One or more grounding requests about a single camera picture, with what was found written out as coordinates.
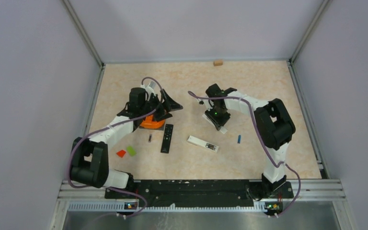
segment green block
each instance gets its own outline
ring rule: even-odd
[[[136,151],[133,149],[133,147],[132,147],[132,146],[128,146],[128,147],[126,148],[126,151],[129,153],[129,155],[130,155],[131,157],[133,157],[133,156],[135,156],[135,155],[136,155]]]

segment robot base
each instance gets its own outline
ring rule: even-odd
[[[250,180],[140,180],[128,183],[127,191],[142,195],[148,207],[253,207],[253,201],[264,198],[293,198],[291,183],[285,182],[270,193],[261,181]],[[132,199],[107,190],[105,199]],[[282,204],[276,203],[276,212]],[[139,199],[139,206],[144,202]],[[273,208],[266,207],[270,214]]]

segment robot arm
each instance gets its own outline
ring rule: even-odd
[[[207,107],[205,115],[212,121],[217,130],[220,130],[230,119],[230,114],[227,110],[236,110],[250,116],[248,104],[241,99],[248,101],[252,105],[257,129],[270,156],[275,164],[285,161],[288,144],[296,128],[280,99],[274,99],[272,101],[259,100],[243,94],[234,88],[221,90],[217,84],[211,85],[206,93],[210,98],[239,98],[203,101],[203,104]],[[270,190],[274,191],[277,189],[286,181],[284,164],[275,167],[267,157],[262,180],[268,184]]]
[[[172,117],[169,112],[180,110],[183,107],[171,99],[164,89],[161,89],[159,101],[154,86],[141,85],[139,88],[132,88],[129,94],[129,102],[124,109],[101,132],[98,132],[85,139],[77,149],[71,159],[70,179],[93,187],[116,187],[126,188],[129,181],[129,174],[113,169],[109,169],[108,152],[124,136],[134,132],[143,119],[130,121],[133,118],[144,116],[155,110],[153,119],[162,121]],[[82,138],[74,140],[73,149]],[[84,157],[92,155],[91,161],[86,161]]]

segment beige tabletop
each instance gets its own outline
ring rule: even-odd
[[[166,120],[167,124],[174,124],[170,153],[160,153],[163,131],[137,129],[109,153],[111,168],[130,172],[135,179],[260,178],[266,157],[250,117],[229,111],[231,118],[225,125],[228,132],[222,134],[201,117],[205,106],[187,93],[191,90],[205,96],[208,86],[217,83],[222,89],[233,87],[258,99],[281,99],[296,126],[286,162],[301,178],[321,177],[285,61],[225,61],[219,67],[214,67],[212,62],[106,65],[90,130],[111,122],[128,101],[130,89],[139,87],[145,76],[157,79],[184,107],[172,112],[173,117]],[[152,134],[151,143],[148,143],[149,134]],[[188,143],[190,135],[218,145],[218,152]],[[136,156],[118,157],[116,152],[126,150],[127,146],[135,149]],[[286,173],[288,178],[296,178],[292,172]]]

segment white wall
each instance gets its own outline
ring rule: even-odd
[[[368,1],[333,1],[296,69],[328,170],[368,230]]]
[[[106,62],[289,58],[322,0],[71,0]]]
[[[0,230],[48,228],[98,74],[59,0],[0,0]]]

